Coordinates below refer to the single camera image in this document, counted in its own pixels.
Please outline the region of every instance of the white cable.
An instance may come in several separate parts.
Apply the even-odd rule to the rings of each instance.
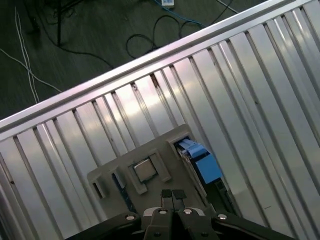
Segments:
[[[221,0],[216,0],[218,3],[224,5],[225,7],[227,7],[228,9],[230,9],[232,12],[234,12],[235,14],[238,14],[239,12],[235,9],[233,9],[232,7],[228,6],[228,4],[226,4],[225,2],[221,1]]]
[[[17,23],[17,8],[16,7],[14,7],[14,20],[15,20],[16,31],[18,33],[18,37],[19,37],[19,41],[20,41],[20,46],[21,46],[23,59],[24,59],[25,64],[27,65],[27,59],[26,59],[26,55],[25,55],[25,52],[24,52],[22,40],[21,40],[20,33],[19,33],[18,23]],[[31,78],[30,78],[30,74],[29,73],[28,73],[28,78],[29,78],[29,85],[30,85],[30,88],[31,88],[31,91],[32,91],[33,98],[35,100],[35,103],[38,103],[38,100],[36,98],[34,89],[33,89],[32,84],[31,84]]]
[[[17,63],[19,63],[20,65],[22,65],[27,71],[28,73],[30,73],[37,81],[39,81],[40,83],[43,83],[47,86],[49,86],[50,88],[55,89],[56,91],[58,91],[59,93],[62,93],[62,91],[58,88],[56,88],[55,86],[51,85],[50,83],[47,83],[45,81],[42,81],[41,79],[39,79],[36,75],[34,75],[32,73],[32,71],[30,71],[30,69],[24,65],[21,61],[19,61],[18,59],[14,58],[13,56],[10,56],[8,53],[6,53],[2,48],[0,48],[0,52],[3,52],[8,58],[11,58],[12,60],[16,61]]]
[[[20,21],[19,12],[17,12],[17,17],[18,17],[17,19],[18,19],[18,23],[19,23],[19,29],[18,29],[19,33],[18,33],[18,34],[20,34],[20,36],[21,36],[21,40],[22,40],[22,46],[21,46],[21,47],[23,47],[23,50],[24,50],[25,55],[26,55],[26,60],[27,60],[26,66],[30,69],[30,71],[32,71],[32,70],[31,70],[31,65],[30,65],[29,55],[28,55],[28,52],[27,52],[27,49],[26,49],[26,45],[25,45],[24,35],[22,34],[22,28],[21,28],[21,21]],[[36,89],[36,85],[35,85],[35,78],[34,78],[34,76],[32,76],[32,75],[31,75],[31,77],[32,77],[33,90],[34,90],[36,99],[38,100],[38,103],[39,103],[39,102],[40,102],[40,99],[39,99],[39,96],[38,96],[38,93],[37,93],[37,89]]]

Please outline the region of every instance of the metal slat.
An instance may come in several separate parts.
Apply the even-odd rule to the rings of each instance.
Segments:
[[[25,206],[14,186],[13,178],[0,152],[0,196],[1,217],[3,227],[8,232],[9,239],[29,240],[36,230],[32,225]]]
[[[107,95],[105,95],[105,99],[106,99],[106,102],[107,104],[109,105],[110,107],[110,114],[113,115],[114,117],[114,120],[115,120],[115,124],[117,125],[118,129],[119,129],[119,132],[121,134],[121,137],[124,141],[124,144],[127,148],[128,151],[131,151],[133,149],[135,149],[135,144],[131,138],[131,135],[129,133],[129,130],[119,112],[119,109],[117,108],[117,105],[115,103],[115,100],[114,98],[112,97],[112,95],[109,93]]]
[[[286,192],[290,197],[290,203],[294,205],[294,209],[298,213],[300,224],[304,226],[305,232],[307,232],[309,239],[317,239],[311,226],[310,219],[306,215],[303,205],[304,203],[301,201],[296,184],[294,181],[292,181],[290,172],[287,171],[288,164],[284,160],[285,156],[278,146],[277,141],[275,140],[272,129],[270,129],[269,126],[266,125],[265,116],[261,115],[259,109],[257,108],[258,100],[251,95],[249,89],[247,88],[244,76],[239,69],[235,56],[233,56],[230,48],[228,47],[228,44],[226,42],[221,42],[219,44],[219,48],[221,49],[221,52],[223,53],[223,56],[228,63],[229,69],[234,76],[233,79],[236,82],[237,88],[241,92],[241,97],[243,96],[242,98],[245,101],[245,104],[248,107],[249,112],[254,119],[254,122],[256,123],[257,129],[263,139],[263,143],[265,144],[272,159],[272,163],[275,166],[276,171],[286,188]]]
[[[192,57],[194,58],[199,73],[201,74],[221,120],[225,125],[226,131],[233,142],[241,165],[258,198],[259,207],[264,212],[272,229],[292,236],[292,232],[283,215],[283,211],[279,206],[270,183],[263,171],[265,166],[259,163],[259,159],[262,158],[262,155],[261,153],[258,155],[253,149],[248,134],[239,119],[234,104],[225,89],[224,83],[216,70],[209,52],[203,50]]]
[[[78,233],[80,229],[33,130],[25,131],[17,138],[63,238],[66,239]]]
[[[267,22],[267,29],[270,32],[270,37],[273,38],[276,48],[279,50],[280,61],[284,71],[292,85],[296,96],[303,106],[303,110],[309,115],[310,121],[313,122],[312,129],[319,142],[320,126],[320,100],[317,96],[315,88],[312,85],[310,78],[303,66],[303,63],[298,55],[285,27],[281,17]]]
[[[273,188],[275,188],[281,202],[285,203],[283,207],[285,208],[286,213],[289,216],[289,220],[291,221],[296,231],[297,237],[299,239],[305,239],[306,238],[305,230],[302,227],[302,223],[300,222],[299,216],[296,215],[296,207],[292,205],[292,200],[288,197],[288,194],[287,194],[288,190],[286,188],[287,184],[283,182],[283,179],[288,178],[288,176],[285,173],[285,170],[282,164],[279,165],[280,167],[277,167],[277,165],[274,164],[275,160],[277,161],[280,161],[280,160],[279,160],[278,154],[276,153],[276,149],[272,145],[270,137],[268,137],[267,141],[263,139],[264,134],[267,132],[267,129],[264,127],[263,132],[262,131],[259,132],[257,126],[260,126],[261,124],[258,124],[257,121],[254,120],[254,116],[250,113],[249,107],[247,106],[244,98],[241,95],[241,92],[235,81],[234,73],[230,71],[230,68],[229,68],[230,59],[228,59],[229,62],[226,61],[218,45],[211,47],[211,49],[214,53],[214,56],[216,57],[216,61],[218,65],[220,66],[221,72],[223,73],[225,80],[228,86],[230,87],[230,91],[232,92],[234,101],[239,107],[239,110],[244,118],[244,121],[247,124],[247,127],[254,140],[254,143],[256,144],[259,152],[261,153],[262,160],[269,173],[269,177],[271,178],[269,180],[273,184]]]
[[[166,102],[168,103],[168,106],[170,108],[170,111],[172,112],[172,115],[177,123],[178,126],[185,123],[185,120],[183,116],[181,115],[180,109],[176,103],[176,100],[173,97],[173,94],[171,93],[168,84],[165,80],[165,77],[161,71],[157,71],[154,73],[154,76],[156,77],[156,80],[162,90],[162,93],[166,99]]]
[[[320,223],[320,215],[318,214],[316,202],[320,200],[320,196],[314,183],[309,180],[310,174],[308,169],[267,84],[267,80],[257,62],[254,52],[244,33],[240,33],[230,40],[246,73],[247,80],[250,82],[255,96],[259,100],[258,104],[269,121],[269,125],[285,157],[285,161],[287,161],[287,171],[290,171],[292,178],[294,178],[294,183],[301,193],[300,197],[305,202],[309,211],[308,214],[312,217],[314,224],[318,224]]]
[[[141,93],[144,104],[146,105],[152,121],[154,122],[157,132],[162,135],[173,129],[168,113],[159,99],[151,78],[146,76],[137,80],[135,84]]]
[[[185,86],[187,95],[208,137],[210,145],[217,156],[219,165],[222,168],[223,175],[230,186],[231,192],[237,203],[241,204],[239,207],[243,216],[261,225],[265,225],[261,213],[257,210],[259,207],[248,189],[244,175],[238,169],[238,162],[214,116],[211,106],[193,71],[191,63],[186,59],[176,63],[174,66]]]
[[[99,223],[101,220],[105,220],[106,216],[87,181],[87,174],[98,167],[97,163],[71,111],[58,116],[56,118],[56,124],[62,139],[68,147],[69,153],[72,155],[74,168],[78,171],[78,176],[94,209],[96,215],[95,222]]]
[[[130,122],[134,135],[140,145],[143,145],[155,136],[148,124],[146,116],[143,114],[136,99],[131,85],[126,85],[115,91],[123,107],[126,117]]]
[[[48,161],[50,161],[50,164],[52,165],[52,168],[53,168],[52,171],[55,172],[58,176],[58,180],[60,181],[60,188],[63,189],[64,194],[68,198],[68,201],[72,203],[71,207],[73,209],[73,214],[75,214],[75,216],[77,217],[77,222],[80,224],[80,230],[85,230],[91,227],[91,224],[86,214],[86,210],[81,202],[80,196],[77,193],[77,190],[75,187],[77,183],[76,182],[73,183],[72,177],[69,176],[69,173],[67,170],[68,164],[65,164],[67,160],[63,160],[64,157],[67,159],[69,157],[67,156],[67,153],[65,152],[66,150],[64,148],[57,149],[57,146],[55,144],[55,142],[57,141],[54,141],[53,138],[57,139],[58,133],[57,133],[57,130],[55,130],[55,126],[53,122],[50,121],[50,122],[47,122],[46,124],[41,124],[37,126],[39,137],[41,138],[43,147],[48,154],[48,157],[49,157]]]
[[[315,32],[315,37],[318,42],[320,40],[320,26],[317,24],[320,21],[319,11],[320,11],[320,3],[319,1],[311,1],[307,4],[303,5],[303,9],[305,10],[305,14],[308,18],[308,22]]]
[[[57,153],[61,160],[61,162],[56,161],[55,163],[53,163],[55,166],[55,170],[57,174],[61,176],[61,181],[64,181],[64,183],[66,183],[66,185],[63,186],[67,189],[67,191],[70,191],[70,193],[72,194],[72,189],[75,189],[76,194],[72,194],[72,207],[74,208],[74,211],[76,212],[83,229],[88,229],[89,227],[97,224],[98,219],[95,214],[95,210],[93,209],[93,206],[90,202],[90,199],[88,198],[88,195],[86,193],[86,188],[83,186],[78,176],[78,168],[74,166],[72,160],[70,159],[70,156],[66,150],[67,146],[64,145],[54,122],[52,120],[47,121],[45,123],[45,126],[47,127],[48,133],[52,138],[52,142],[56,147]]]
[[[111,142],[113,142],[114,144],[113,148],[116,149],[117,151],[115,153],[119,156],[127,153],[128,152],[127,147],[119,133],[118,127],[112,117],[112,114],[110,113],[110,110],[106,105],[104,98],[99,97],[95,101],[101,116],[102,125],[104,125],[105,131],[109,132]]]
[[[320,92],[320,52],[317,48],[315,40],[312,38],[312,34],[304,20],[300,9],[286,12],[283,19],[285,23],[288,23],[289,29],[291,29],[293,38],[297,41],[301,48],[303,61],[305,61],[305,67],[313,74],[314,88]]]
[[[199,131],[199,126],[196,124],[195,119],[192,113],[190,112],[186,99],[180,89],[179,84],[177,83],[175,76],[173,75],[172,70],[169,67],[165,67],[163,69],[163,73],[168,81],[168,86],[172,89],[172,92],[176,99],[176,103],[177,105],[179,105],[179,108],[181,109],[181,114],[183,115],[183,118],[185,119],[186,123],[191,127],[195,139],[197,139],[199,143],[205,144],[203,136]]]
[[[12,138],[2,141],[0,144],[0,152],[36,229],[37,235],[34,236],[34,238],[48,240],[59,239],[47,210],[42,203],[38,190],[26,168],[24,160],[17,149],[15,141]]]
[[[99,164],[103,165],[115,159],[116,154],[92,103],[82,105],[76,111],[79,114],[85,135]]]
[[[281,63],[263,26],[254,27],[249,30],[249,33],[270,76],[270,84],[273,85],[274,92],[277,93],[283,104],[289,118],[288,122],[294,128],[298,141],[297,145],[303,150],[302,154],[305,155],[303,156],[305,158],[304,162],[306,165],[309,165],[309,171],[313,172],[313,180],[317,182],[317,187],[319,188],[320,176],[317,176],[316,173],[320,172],[320,166],[318,165],[319,159],[316,156],[320,155],[320,148],[302,107],[296,98],[285,71],[281,67]]]

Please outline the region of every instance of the black cable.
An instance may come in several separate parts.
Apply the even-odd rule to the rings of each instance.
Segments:
[[[40,14],[39,14],[38,6],[36,6],[36,5],[35,5],[35,11],[36,11],[36,14],[37,14],[37,16],[38,16],[38,18],[39,18],[39,20],[40,20],[40,23],[41,23],[41,26],[42,26],[42,28],[43,28],[43,31],[44,31],[45,35],[48,37],[48,39],[50,40],[50,42],[51,42],[54,46],[56,46],[57,48],[65,51],[65,52],[71,53],[71,54],[87,55],[87,56],[91,56],[91,57],[97,58],[97,59],[103,61],[105,64],[107,64],[111,69],[114,69],[114,66],[113,66],[111,63],[107,62],[106,60],[104,60],[102,57],[100,57],[100,56],[98,56],[98,55],[95,55],[95,54],[90,53],[90,52],[73,51],[73,50],[64,48],[64,47],[62,47],[62,46],[58,46],[58,45],[52,40],[52,38],[50,37],[50,35],[49,35],[49,33],[48,33],[48,31],[47,31],[47,29],[46,29],[46,27],[45,27],[45,24],[44,24],[44,22],[43,22],[43,20],[42,20],[42,18],[41,18],[41,16],[40,16]]]
[[[198,24],[198,23],[196,23],[196,22],[193,22],[193,21],[185,21],[185,22],[181,25],[181,27],[179,28],[179,33],[178,33],[178,34],[179,34],[179,39],[182,39],[182,38],[183,38],[183,36],[182,36],[182,29],[183,29],[184,26],[186,26],[187,24],[197,25],[200,30],[204,28],[201,24]]]
[[[159,23],[159,21],[163,18],[169,18],[169,19],[172,19],[176,22],[177,26],[178,26],[178,29],[180,29],[180,23],[178,22],[177,19],[175,19],[173,16],[170,16],[170,15],[162,15],[161,17],[159,17],[154,25],[153,25],[153,29],[152,29],[152,38],[144,35],[144,34],[133,34],[131,35],[127,40],[126,40],[126,43],[125,43],[125,50],[126,52],[128,53],[128,55],[133,58],[133,59],[136,59],[137,57],[136,56],[133,56],[130,51],[129,51],[129,42],[134,39],[134,38],[142,38],[142,39],[145,39],[146,41],[148,41],[150,44],[151,44],[151,48],[149,50],[147,50],[143,55],[145,54],[148,54],[148,53],[151,53],[152,51],[156,50],[156,49],[159,49],[159,48],[162,48],[163,46],[158,46],[155,42],[155,38],[156,38],[156,28],[157,28],[157,24]]]
[[[225,11],[229,8],[229,6],[232,4],[234,0],[230,0],[228,5],[225,7],[225,9],[210,23],[210,25],[214,24],[221,16],[225,13]]]
[[[225,11],[226,11],[227,9],[229,9],[229,6],[232,4],[233,1],[234,1],[234,0],[230,0],[230,2],[229,2],[228,5],[225,7],[225,9],[218,15],[218,17],[216,17],[216,18],[212,21],[212,23],[211,23],[210,25],[214,24],[214,23],[225,13]],[[149,50],[147,50],[143,55],[148,54],[148,53],[151,53],[152,51],[163,47],[163,46],[158,46],[158,45],[156,44],[156,37],[155,37],[157,24],[158,24],[158,22],[159,22],[161,19],[163,19],[163,18],[173,19],[173,20],[178,24],[178,31],[179,31],[179,32],[178,32],[178,38],[179,38],[179,39],[183,38],[183,36],[182,36],[182,30],[183,30],[183,28],[184,28],[186,25],[188,25],[188,24],[197,25],[197,26],[200,28],[200,30],[204,28],[204,25],[203,25],[202,23],[198,23],[198,22],[195,22],[195,21],[193,21],[193,20],[187,20],[187,21],[183,22],[183,24],[180,26],[179,21],[178,21],[177,19],[175,19],[174,17],[172,17],[172,16],[170,16],[170,15],[163,15],[163,16],[159,17],[159,18],[155,21],[155,23],[154,23],[154,25],[153,25],[152,38],[150,38],[150,37],[148,37],[148,36],[146,36],[146,35],[144,35],[144,34],[133,34],[133,35],[131,35],[131,36],[127,39],[127,41],[126,41],[126,43],[125,43],[125,50],[126,50],[126,52],[128,53],[128,55],[129,55],[130,57],[132,57],[133,59],[136,59],[136,58],[137,58],[136,56],[133,56],[133,55],[130,53],[130,51],[129,51],[129,42],[130,42],[132,39],[134,39],[134,38],[142,38],[142,39],[145,39],[146,41],[148,41],[148,42],[151,44],[151,48],[150,48]]]

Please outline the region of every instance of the screw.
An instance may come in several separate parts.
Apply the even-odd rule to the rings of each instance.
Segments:
[[[126,217],[125,217],[125,219],[127,219],[127,220],[129,220],[129,221],[130,221],[130,220],[135,219],[135,216],[126,216]]]
[[[191,213],[192,213],[192,210],[191,210],[191,209],[185,209],[185,210],[183,210],[183,212],[184,212],[185,214],[191,214]]]
[[[221,220],[226,220],[228,217],[226,215],[224,215],[224,214],[219,214],[218,218],[221,219]]]

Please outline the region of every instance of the cable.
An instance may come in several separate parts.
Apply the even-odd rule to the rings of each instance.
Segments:
[[[162,4],[160,2],[158,2],[157,0],[153,0],[156,4],[158,4],[161,8],[163,8],[164,10],[166,10],[167,12],[175,15],[176,17],[184,20],[184,21],[188,21],[188,22],[191,22],[191,23],[195,23],[195,24],[199,24],[201,25],[202,27],[206,27],[204,24],[202,24],[201,22],[198,22],[198,21],[195,21],[195,20],[192,20],[192,19],[188,19],[188,18],[185,18],[181,15],[179,15],[178,13],[174,12],[174,11],[171,11],[169,8],[165,7],[165,6],[162,6]]]
[[[21,21],[20,21],[19,12],[17,12],[17,19],[18,19],[18,23],[19,23],[19,28],[18,28],[18,31],[19,31],[19,32],[18,32],[18,35],[21,36],[22,47],[23,47],[23,50],[24,50],[24,52],[25,52],[26,59],[27,59],[27,67],[28,67],[28,68],[30,69],[30,71],[31,71],[29,54],[28,54],[28,51],[27,51],[27,49],[26,49],[24,35],[22,34],[22,28],[21,28]],[[32,77],[32,86],[33,86],[33,90],[34,90],[36,99],[37,99],[38,102],[40,102],[40,99],[39,99],[39,96],[38,96],[38,93],[37,93],[37,90],[36,90],[35,78],[34,78],[34,76],[32,76],[32,75],[31,75],[31,77]]]
[[[230,0],[230,2],[228,3],[228,5],[225,7],[225,9],[211,22],[210,25],[214,24],[221,16],[222,14],[225,13],[225,11],[228,9],[228,7],[232,4],[234,0]]]
[[[24,65],[21,61],[19,61],[18,59],[14,58],[13,56],[10,56],[7,52],[5,52],[2,48],[0,48],[0,51],[3,52],[8,58],[16,61],[17,63],[19,63],[20,65],[22,65],[27,71],[29,74],[31,74],[36,80],[38,80],[40,83],[43,83],[44,85],[47,85],[49,86],[50,88],[53,88],[54,90],[58,91],[59,93],[62,93],[62,91],[60,89],[58,89],[57,87],[51,85],[50,83],[47,83],[45,81],[42,81],[41,79],[39,79],[36,75],[33,74],[32,71],[30,71],[30,69]]]
[[[18,17],[17,8],[14,7],[15,27],[16,27],[16,31],[17,31],[17,33],[18,33],[18,37],[19,37],[19,41],[20,41],[20,47],[21,47],[21,51],[22,51],[22,56],[23,56],[23,59],[24,59],[25,64],[28,66],[28,62],[27,62],[27,59],[26,59],[25,51],[24,51],[24,48],[23,48],[22,39],[21,39],[21,36],[20,36],[19,28],[18,28],[17,17]],[[31,92],[32,92],[33,98],[34,98],[34,100],[35,100],[35,103],[37,103],[37,102],[38,102],[38,99],[37,99],[37,97],[36,97],[34,88],[33,88],[32,84],[31,84],[30,74],[29,74],[29,73],[27,73],[27,74],[28,74],[29,85],[30,85],[30,88],[31,88]]]
[[[194,22],[192,22],[192,21],[185,21],[182,25],[181,25],[181,27],[179,28],[179,39],[182,39],[183,38],[183,36],[182,36],[182,29],[184,28],[184,26],[186,26],[187,24],[196,24],[199,28],[200,28],[200,30],[201,29],[203,29],[203,27],[200,25],[200,24],[197,24],[197,23],[194,23]]]
[[[154,25],[153,25],[153,29],[152,29],[152,38],[149,38],[148,36],[146,35],[143,35],[143,34],[133,34],[131,35],[127,40],[126,40],[126,43],[125,43],[125,50],[126,52],[128,53],[128,55],[130,57],[132,57],[133,59],[136,59],[137,57],[136,56],[133,56],[130,51],[129,51],[129,42],[134,39],[134,38],[142,38],[142,39],[145,39],[146,41],[148,41],[150,44],[151,44],[151,48],[146,51],[143,55],[145,54],[148,54],[148,53],[151,53],[152,51],[156,50],[156,49],[159,49],[159,48],[162,48],[163,46],[158,46],[155,42],[155,38],[156,38],[156,27],[157,27],[157,24],[159,23],[159,21],[163,18],[169,18],[169,19],[172,19],[176,22],[177,26],[178,26],[178,29],[180,29],[180,23],[178,22],[177,19],[175,19],[173,16],[170,16],[170,15],[163,15],[161,17],[159,17]]]
[[[232,7],[228,6],[226,3],[224,3],[223,1],[221,0],[216,0],[218,3],[224,5],[225,7],[227,7],[228,9],[230,9],[232,12],[234,12],[235,14],[238,14],[239,12],[234,10]]]
[[[42,18],[41,18],[41,16],[40,16],[40,14],[39,14],[38,6],[35,6],[35,11],[36,11],[36,14],[37,14],[37,16],[38,16],[38,18],[39,18],[39,20],[40,20],[40,23],[41,23],[41,26],[42,26],[42,28],[43,28],[43,31],[44,31],[45,35],[47,36],[47,38],[49,39],[49,41],[50,41],[54,46],[56,46],[57,48],[61,49],[62,51],[65,51],[65,52],[68,52],[68,53],[71,53],[71,54],[88,55],[88,56],[97,58],[97,59],[103,61],[105,64],[107,64],[111,69],[114,69],[114,68],[115,68],[111,63],[107,62],[107,61],[104,60],[102,57],[100,57],[100,56],[98,56],[98,55],[95,55],[95,54],[93,54],[93,53],[83,52],[83,51],[73,51],[73,50],[64,48],[64,47],[62,47],[62,46],[58,46],[58,45],[52,40],[52,38],[50,37],[47,29],[45,28],[45,24],[44,24],[44,22],[43,22],[43,20],[42,20]]]

